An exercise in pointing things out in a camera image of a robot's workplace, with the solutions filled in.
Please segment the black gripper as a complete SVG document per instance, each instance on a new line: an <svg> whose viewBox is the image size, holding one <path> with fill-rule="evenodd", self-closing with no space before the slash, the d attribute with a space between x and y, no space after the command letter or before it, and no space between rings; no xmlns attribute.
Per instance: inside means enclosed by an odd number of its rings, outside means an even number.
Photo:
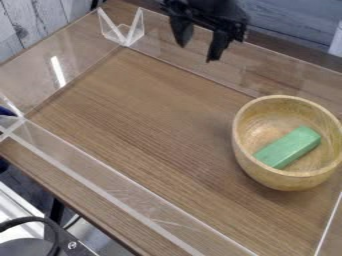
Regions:
<svg viewBox="0 0 342 256"><path fill-rule="evenodd" d="M160 0L160 8L180 47L190 42L195 25L214 31L207 63L220 59L232 40L243 41L250 17L238 0Z"/></svg>

